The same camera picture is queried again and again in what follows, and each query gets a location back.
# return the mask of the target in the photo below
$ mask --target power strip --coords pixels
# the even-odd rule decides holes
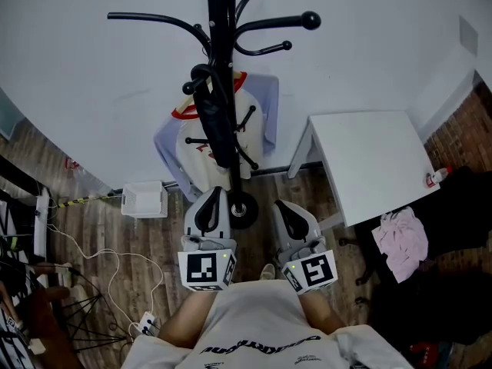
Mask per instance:
[[[144,332],[144,330],[147,330],[156,335],[157,328],[155,327],[155,316],[146,311],[138,324],[138,330],[142,334],[146,334],[147,332]]]

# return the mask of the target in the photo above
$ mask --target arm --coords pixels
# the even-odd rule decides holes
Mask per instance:
[[[176,347],[193,348],[216,296],[217,292],[191,292],[161,327],[158,337]]]
[[[299,295],[299,301],[307,322],[313,328],[317,328],[329,335],[338,328],[346,327],[321,292],[311,291]]]
[[[5,284],[3,284],[3,281],[0,281],[0,296],[2,297],[2,309],[6,312],[6,314],[12,317],[16,323],[21,322],[21,319],[18,317],[17,312],[15,311],[12,298],[5,288]]]

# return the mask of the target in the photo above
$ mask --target coat rack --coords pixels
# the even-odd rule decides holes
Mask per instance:
[[[191,70],[191,81],[183,85],[186,95],[193,95],[197,112],[208,140],[187,138],[187,143],[208,143],[218,165],[230,168],[231,193],[228,195],[231,226],[236,229],[248,228],[258,217],[258,204],[248,193],[242,191],[239,170],[239,155],[250,164],[252,169],[258,165],[241,149],[236,138],[238,128],[244,127],[249,116],[238,124],[234,103],[234,80],[232,54],[234,49],[248,56],[266,55],[281,50],[288,51],[292,43],[284,41],[257,51],[248,51],[238,44],[239,37],[245,32],[266,28],[303,27],[315,30],[321,24],[321,18],[315,12],[305,12],[298,16],[264,19],[237,26],[244,7],[250,0],[208,0],[208,25],[210,38],[201,25],[189,25],[179,19],[164,15],[132,12],[110,12],[108,19],[130,19],[137,21],[162,22],[176,25],[191,33],[201,43],[208,56],[206,65],[197,65]],[[209,92],[207,79],[211,77],[213,91]]]

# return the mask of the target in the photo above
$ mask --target red object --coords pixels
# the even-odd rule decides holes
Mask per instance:
[[[78,162],[72,160],[71,158],[65,158],[65,169],[76,169],[80,166]]]
[[[425,177],[425,184],[427,187],[431,188],[438,183],[441,183],[453,170],[451,167],[440,168],[433,174],[427,174]]]
[[[437,363],[437,353],[439,351],[439,343],[419,342],[410,346],[412,354],[423,354],[421,360],[417,361],[415,367],[418,369],[428,369],[434,367]]]

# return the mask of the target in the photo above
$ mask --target white table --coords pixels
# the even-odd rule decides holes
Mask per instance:
[[[339,212],[321,230],[375,218],[439,189],[424,186],[431,161],[404,111],[310,116],[294,154],[293,178],[314,143]]]

